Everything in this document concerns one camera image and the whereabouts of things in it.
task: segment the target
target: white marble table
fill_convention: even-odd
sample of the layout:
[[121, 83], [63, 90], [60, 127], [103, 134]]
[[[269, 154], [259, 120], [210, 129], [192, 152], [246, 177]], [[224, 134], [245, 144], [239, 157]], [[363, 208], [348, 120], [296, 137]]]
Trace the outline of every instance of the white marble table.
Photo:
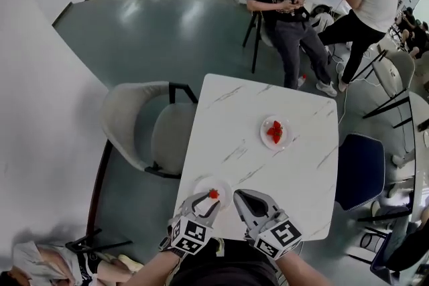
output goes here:
[[[268, 149], [259, 130], [270, 115], [287, 118], [294, 140]], [[206, 75], [176, 201], [176, 211], [206, 175], [233, 190], [269, 194], [304, 231], [305, 240], [328, 235], [338, 166], [338, 118], [334, 100], [258, 82]], [[242, 240], [245, 225], [234, 205], [221, 211], [214, 235]]]
[[417, 126], [429, 118], [429, 104], [421, 96], [413, 92], [410, 92], [409, 98], [416, 148], [416, 176], [414, 179], [414, 202], [411, 215], [411, 221], [415, 222], [420, 220], [420, 215], [424, 209], [422, 205], [424, 182], [429, 185], [429, 148], [426, 148], [424, 144], [424, 131], [419, 133], [417, 130]]

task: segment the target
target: sliced strawberry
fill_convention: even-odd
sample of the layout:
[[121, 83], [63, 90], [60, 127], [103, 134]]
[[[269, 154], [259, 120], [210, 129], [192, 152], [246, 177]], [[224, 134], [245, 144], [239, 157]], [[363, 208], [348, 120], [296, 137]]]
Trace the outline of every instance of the sliced strawberry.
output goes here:
[[215, 190], [214, 188], [212, 188], [210, 190], [210, 192], [208, 193], [209, 198], [212, 199], [217, 199], [219, 197], [219, 192], [217, 192], [217, 190]]

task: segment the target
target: grey floor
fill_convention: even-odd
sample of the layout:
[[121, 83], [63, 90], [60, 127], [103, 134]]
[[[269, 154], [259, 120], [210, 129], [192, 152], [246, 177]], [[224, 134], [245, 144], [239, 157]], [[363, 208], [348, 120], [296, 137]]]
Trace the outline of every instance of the grey floor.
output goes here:
[[[276, 51], [260, 43], [255, 74], [250, 73], [255, 32], [247, 47], [243, 41], [250, 14], [231, 0], [92, 0], [75, 4], [56, 26], [76, 55], [109, 88], [122, 82], [167, 80], [190, 85], [197, 96], [207, 73], [282, 85], [282, 63]], [[347, 59], [348, 51], [337, 45], [336, 54]], [[362, 66], [369, 60], [364, 59]], [[336, 84], [336, 64], [330, 74]], [[310, 63], [302, 54], [301, 71], [307, 75], [302, 91], [320, 94]], [[369, 81], [377, 84], [372, 75]], [[419, 93], [421, 87], [414, 86]], [[413, 149], [411, 125], [392, 129], [410, 115], [405, 105], [377, 117], [361, 117], [387, 100], [382, 87], [365, 81], [347, 91], [347, 113], [339, 126], [340, 140], [351, 131], [382, 140], [386, 153], [386, 182], [396, 174], [392, 154]], [[345, 95], [337, 98], [339, 119]], [[168, 99], [153, 101], [141, 112], [136, 126], [136, 145], [143, 160], [151, 163], [151, 126]], [[103, 242], [130, 238], [133, 245], [114, 253], [126, 253], [143, 263], [157, 251], [171, 217], [179, 181], [163, 180], [137, 171], [113, 150], [97, 212], [97, 226], [105, 231]], [[368, 215], [360, 208], [344, 212], [337, 204], [327, 239], [306, 242], [302, 256], [335, 285], [383, 285], [369, 267], [345, 253], [361, 234], [354, 218]]]

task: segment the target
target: white plate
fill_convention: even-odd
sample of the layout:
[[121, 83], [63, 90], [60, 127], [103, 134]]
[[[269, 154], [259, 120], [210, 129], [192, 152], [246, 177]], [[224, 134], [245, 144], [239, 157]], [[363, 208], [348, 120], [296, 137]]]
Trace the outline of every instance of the white plate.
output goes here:
[[[267, 131], [273, 126], [274, 121], [279, 122], [283, 127], [282, 138], [277, 144], [274, 143], [272, 136], [267, 135]], [[266, 118], [261, 125], [261, 139], [265, 145], [272, 150], [281, 151], [285, 149], [293, 139], [292, 129], [290, 128], [289, 121], [279, 116], [270, 116]]]
[[208, 176], [204, 179], [198, 180], [195, 184], [193, 194], [200, 192], [209, 192], [211, 189], [217, 190], [219, 193], [218, 199], [207, 198], [196, 206], [199, 214], [206, 214], [208, 209], [219, 200], [221, 202], [221, 210], [228, 208], [233, 201], [233, 190], [229, 183], [217, 177]]

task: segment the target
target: dark hair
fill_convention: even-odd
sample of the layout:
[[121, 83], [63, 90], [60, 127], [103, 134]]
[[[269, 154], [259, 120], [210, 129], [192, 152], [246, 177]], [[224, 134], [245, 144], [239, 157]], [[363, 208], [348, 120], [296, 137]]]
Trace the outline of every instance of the dark hair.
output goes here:
[[1, 286], [21, 286], [16, 279], [11, 277], [7, 272], [0, 274], [0, 285]]

